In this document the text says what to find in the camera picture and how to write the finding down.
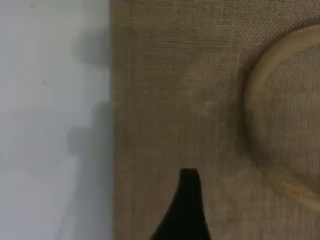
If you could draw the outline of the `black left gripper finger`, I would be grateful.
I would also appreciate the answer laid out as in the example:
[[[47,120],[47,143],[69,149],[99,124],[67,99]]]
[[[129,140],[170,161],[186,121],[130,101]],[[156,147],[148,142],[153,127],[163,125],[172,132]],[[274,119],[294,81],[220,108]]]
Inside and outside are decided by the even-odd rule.
[[[174,197],[152,240],[210,240],[202,185],[195,168],[182,168]]]

